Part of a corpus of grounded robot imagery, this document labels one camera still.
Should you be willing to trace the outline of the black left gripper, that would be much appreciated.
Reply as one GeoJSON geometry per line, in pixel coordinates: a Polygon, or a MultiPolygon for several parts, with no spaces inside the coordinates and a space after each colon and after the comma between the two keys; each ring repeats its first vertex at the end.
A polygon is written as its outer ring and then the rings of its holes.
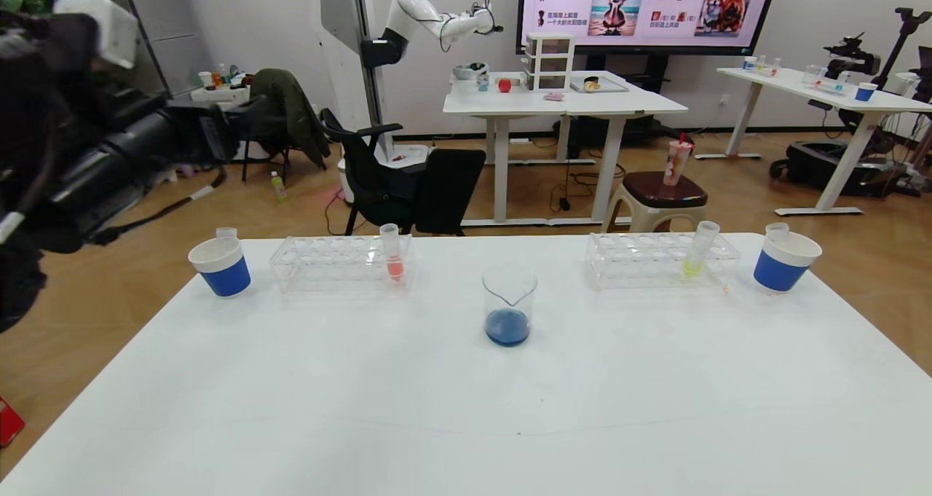
{"type": "Polygon", "coordinates": [[[206,102],[167,102],[126,130],[108,135],[103,153],[116,170],[222,165],[232,160],[239,141],[258,141],[270,130],[272,101],[265,95],[226,110],[206,102]]]}

